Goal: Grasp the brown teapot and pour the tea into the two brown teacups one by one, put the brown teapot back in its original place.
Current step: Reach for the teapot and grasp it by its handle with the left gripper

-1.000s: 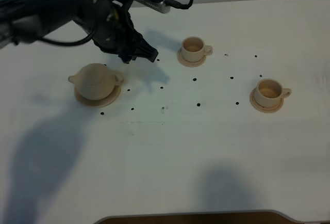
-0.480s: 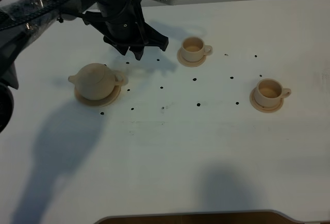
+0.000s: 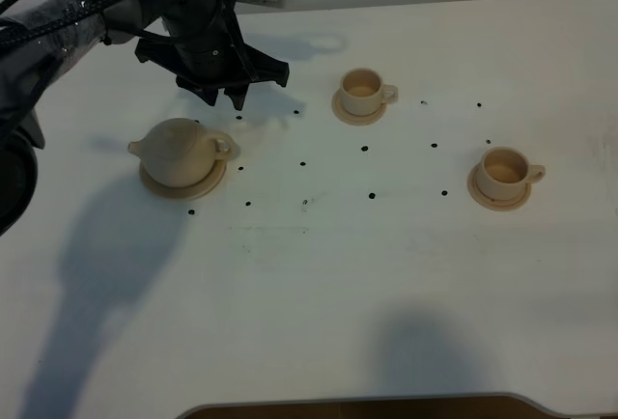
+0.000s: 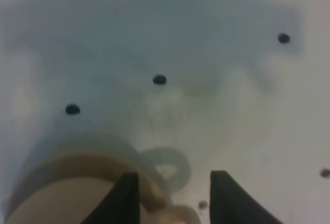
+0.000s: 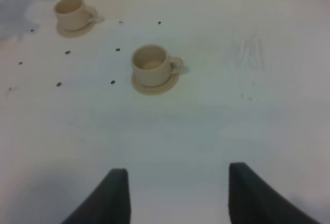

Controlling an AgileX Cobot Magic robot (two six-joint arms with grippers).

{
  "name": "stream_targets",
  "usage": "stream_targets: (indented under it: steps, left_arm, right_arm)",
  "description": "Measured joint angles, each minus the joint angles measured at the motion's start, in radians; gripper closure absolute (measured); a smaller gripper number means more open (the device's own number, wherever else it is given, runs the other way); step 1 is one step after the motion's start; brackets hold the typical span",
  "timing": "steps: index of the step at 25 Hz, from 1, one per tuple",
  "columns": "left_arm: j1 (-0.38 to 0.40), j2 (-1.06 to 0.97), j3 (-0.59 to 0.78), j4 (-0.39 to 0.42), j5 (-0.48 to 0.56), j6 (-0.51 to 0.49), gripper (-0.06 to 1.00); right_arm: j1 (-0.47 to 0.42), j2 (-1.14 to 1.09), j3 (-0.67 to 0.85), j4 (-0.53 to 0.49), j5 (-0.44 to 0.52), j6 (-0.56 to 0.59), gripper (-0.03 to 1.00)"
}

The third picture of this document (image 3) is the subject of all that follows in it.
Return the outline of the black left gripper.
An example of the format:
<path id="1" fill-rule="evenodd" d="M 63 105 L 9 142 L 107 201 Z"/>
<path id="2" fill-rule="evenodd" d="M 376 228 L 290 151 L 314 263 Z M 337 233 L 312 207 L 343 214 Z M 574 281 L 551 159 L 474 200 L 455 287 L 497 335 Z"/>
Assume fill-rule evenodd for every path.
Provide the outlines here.
<path id="1" fill-rule="evenodd" d="M 141 39 L 137 59 L 174 73 L 179 87 L 207 105 L 215 106 L 223 91 L 241 111 L 250 85 L 274 82 L 284 87 L 290 69 L 244 42 L 235 5 L 230 0 L 180 0 L 165 14 L 163 24 L 172 38 L 189 40 L 165 44 Z"/>

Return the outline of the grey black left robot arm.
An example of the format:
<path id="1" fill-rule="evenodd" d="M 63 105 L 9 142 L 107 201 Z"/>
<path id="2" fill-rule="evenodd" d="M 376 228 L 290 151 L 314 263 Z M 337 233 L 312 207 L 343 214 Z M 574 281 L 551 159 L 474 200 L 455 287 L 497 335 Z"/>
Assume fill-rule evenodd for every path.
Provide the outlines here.
<path id="1" fill-rule="evenodd" d="M 4 0 L 8 8 L 17 0 Z M 47 0 L 1 20 L 1 227 L 10 229 L 37 185 L 44 144 L 35 107 L 44 91 L 93 46 L 137 40 L 136 57 L 172 72 L 214 104 L 242 108 L 248 88 L 285 86 L 289 67 L 246 44 L 236 0 Z"/>

